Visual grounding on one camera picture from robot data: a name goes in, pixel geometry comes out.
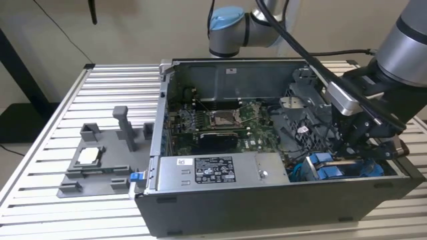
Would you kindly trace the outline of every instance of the white sticker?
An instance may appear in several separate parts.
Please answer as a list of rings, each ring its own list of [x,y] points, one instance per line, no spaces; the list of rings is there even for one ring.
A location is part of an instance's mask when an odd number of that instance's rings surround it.
[[[302,126],[298,130],[297,130],[297,132],[300,133],[300,134],[305,134],[305,133],[308,133],[309,132],[309,127],[306,127],[306,126]]]
[[[179,158],[177,159],[177,165],[194,165],[193,158]]]
[[[238,68],[226,68],[226,74],[237,74]]]

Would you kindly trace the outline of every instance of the white wall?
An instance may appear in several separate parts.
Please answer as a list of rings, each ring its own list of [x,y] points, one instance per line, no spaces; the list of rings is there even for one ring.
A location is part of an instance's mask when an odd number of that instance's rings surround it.
[[[162,59],[210,57],[210,0],[98,0],[93,25],[87,0],[38,0],[73,41],[98,64],[154,64]],[[249,0],[218,0],[217,6]],[[33,0],[0,1],[0,27],[49,99],[61,101],[89,60]],[[242,56],[269,57],[276,49],[246,48]],[[3,91],[19,92],[2,77]],[[21,98],[2,96],[0,107]]]
[[[93,25],[87,0],[38,1],[98,64],[154,64],[161,59],[210,56],[210,0],[98,0],[98,25]],[[302,0],[293,34],[312,52],[378,48],[408,2]],[[257,4],[253,0],[217,1],[217,7],[226,5],[250,11]],[[0,28],[49,99],[61,101],[89,60],[33,0],[0,1]],[[277,49],[242,48],[241,56],[276,57]],[[370,57],[326,59],[366,64]],[[0,66],[0,107],[26,101]]]

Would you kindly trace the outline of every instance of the floor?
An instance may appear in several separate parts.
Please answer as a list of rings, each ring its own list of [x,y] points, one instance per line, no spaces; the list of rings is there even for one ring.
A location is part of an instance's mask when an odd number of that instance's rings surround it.
[[[19,152],[22,154],[26,154],[29,152],[29,149],[33,146],[33,143],[9,143],[3,144],[5,147],[7,147],[10,150]],[[23,156],[6,151],[3,148],[0,148],[0,189],[3,189],[3,186],[6,185],[17,167],[19,166]]]

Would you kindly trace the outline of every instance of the black stand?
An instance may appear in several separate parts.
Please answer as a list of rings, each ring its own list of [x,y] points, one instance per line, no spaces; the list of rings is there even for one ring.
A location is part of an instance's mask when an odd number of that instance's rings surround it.
[[[31,102],[13,104],[0,115],[0,143],[31,143],[59,104],[49,102],[2,29],[0,61]]]

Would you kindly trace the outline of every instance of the motherboard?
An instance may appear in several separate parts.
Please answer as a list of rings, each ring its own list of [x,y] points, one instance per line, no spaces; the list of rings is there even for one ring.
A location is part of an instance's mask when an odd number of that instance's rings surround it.
[[[260,152],[285,158],[269,107],[257,99],[175,104],[169,115],[174,156]]]

